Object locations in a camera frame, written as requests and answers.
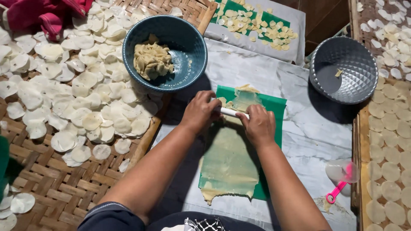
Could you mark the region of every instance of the blue bowl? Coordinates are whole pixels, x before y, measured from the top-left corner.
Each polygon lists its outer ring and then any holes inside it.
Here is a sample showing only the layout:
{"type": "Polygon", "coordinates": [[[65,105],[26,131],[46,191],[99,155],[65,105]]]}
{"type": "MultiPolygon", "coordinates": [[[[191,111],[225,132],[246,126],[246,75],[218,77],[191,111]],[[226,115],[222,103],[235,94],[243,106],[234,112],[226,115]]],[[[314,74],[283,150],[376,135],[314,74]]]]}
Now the blue bowl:
{"type": "Polygon", "coordinates": [[[191,85],[204,73],[207,46],[200,32],[186,20],[156,15],[139,21],[127,33],[123,42],[123,61],[130,76],[139,84],[158,92],[175,92],[191,85]],[[147,41],[150,33],[159,38],[160,45],[170,48],[174,72],[148,81],[137,73],[133,59],[135,45],[147,41]]]}

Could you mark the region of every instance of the bowl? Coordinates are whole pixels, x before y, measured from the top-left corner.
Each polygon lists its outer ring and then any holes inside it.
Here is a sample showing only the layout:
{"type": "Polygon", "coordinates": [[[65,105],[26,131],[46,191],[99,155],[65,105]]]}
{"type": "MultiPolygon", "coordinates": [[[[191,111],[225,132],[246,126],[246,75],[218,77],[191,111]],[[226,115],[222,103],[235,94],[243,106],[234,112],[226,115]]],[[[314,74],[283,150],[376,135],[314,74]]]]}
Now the bowl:
{"type": "Polygon", "coordinates": [[[207,65],[207,46],[203,36],[186,20],[170,15],[151,16],[136,23],[124,39],[122,55],[130,76],[158,92],[175,92],[191,85],[204,73],[207,65]],[[141,77],[133,65],[135,45],[147,41],[149,34],[158,37],[159,45],[165,44],[170,48],[174,64],[173,73],[168,72],[150,81],[141,77]]]}
{"type": "Polygon", "coordinates": [[[348,37],[324,40],[314,50],[309,78],[314,88],[342,104],[369,98],[378,80],[377,63],[370,51],[348,37]],[[337,69],[343,72],[336,77],[337,69]]]}

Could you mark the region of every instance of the hand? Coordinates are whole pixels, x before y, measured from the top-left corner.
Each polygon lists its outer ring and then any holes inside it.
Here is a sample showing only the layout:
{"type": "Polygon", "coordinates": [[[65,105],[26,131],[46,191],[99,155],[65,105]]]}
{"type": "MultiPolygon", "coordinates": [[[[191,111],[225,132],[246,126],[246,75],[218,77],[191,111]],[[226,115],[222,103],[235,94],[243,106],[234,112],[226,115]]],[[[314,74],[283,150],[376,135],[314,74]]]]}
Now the hand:
{"type": "Polygon", "coordinates": [[[250,105],[246,113],[250,115],[250,120],[243,113],[236,113],[245,128],[245,133],[255,149],[259,149],[268,144],[275,143],[275,117],[272,111],[267,111],[261,105],[250,105]]]}
{"type": "Polygon", "coordinates": [[[221,106],[222,103],[218,99],[209,102],[211,97],[216,97],[211,90],[197,92],[196,96],[187,105],[179,126],[188,128],[198,135],[203,128],[209,126],[212,121],[217,120],[220,113],[213,110],[217,106],[221,106]]]}

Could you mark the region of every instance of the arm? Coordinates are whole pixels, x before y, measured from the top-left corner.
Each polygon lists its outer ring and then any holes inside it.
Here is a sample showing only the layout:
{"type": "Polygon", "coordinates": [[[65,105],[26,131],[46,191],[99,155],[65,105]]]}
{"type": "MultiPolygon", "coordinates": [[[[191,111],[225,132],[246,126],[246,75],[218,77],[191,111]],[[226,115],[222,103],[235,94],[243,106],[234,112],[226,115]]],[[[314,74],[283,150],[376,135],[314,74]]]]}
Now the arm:
{"type": "Polygon", "coordinates": [[[260,105],[251,105],[247,111],[250,120],[241,113],[236,115],[257,150],[281,228],[288,231],[330,231],[327,220],[274,141],[274,113],[267,112],[260,105]]]}
{"type": "Polygon", "coordinates": [[[185,109],[181,123],[150,150],[99,203],[114,201],[128,207],[144,223],[162,197],[197,134],[219,115],[212,115],[221,101],[213,91],[200,91],[185,109]]]}

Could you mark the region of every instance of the person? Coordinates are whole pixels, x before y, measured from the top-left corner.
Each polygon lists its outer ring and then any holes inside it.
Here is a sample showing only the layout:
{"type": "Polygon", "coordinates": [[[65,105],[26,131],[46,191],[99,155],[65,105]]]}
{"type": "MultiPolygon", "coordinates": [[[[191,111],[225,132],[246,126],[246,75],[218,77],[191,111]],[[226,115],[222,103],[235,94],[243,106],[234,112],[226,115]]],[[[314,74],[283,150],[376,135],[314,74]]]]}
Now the person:
{"type": "MultiPolygon", "coordinates": [[[[180,124],[106,193],[85,216],[78,231],[262,231],[247,222],[197,212],[171,214],[148,225],[149,212],[161,199],[196,136],[220,117],[213,109],[221,106],[221,101],[210,101],[212,97],[216,97],[213,91],[198,92],[180,124]]],[[[282,230],[330,231],[328,222],[274,141],[274,113],[260,105],[249,106],[247,113],[249,120],[242,113],[236,116],[257,151],[282,230]]]]}

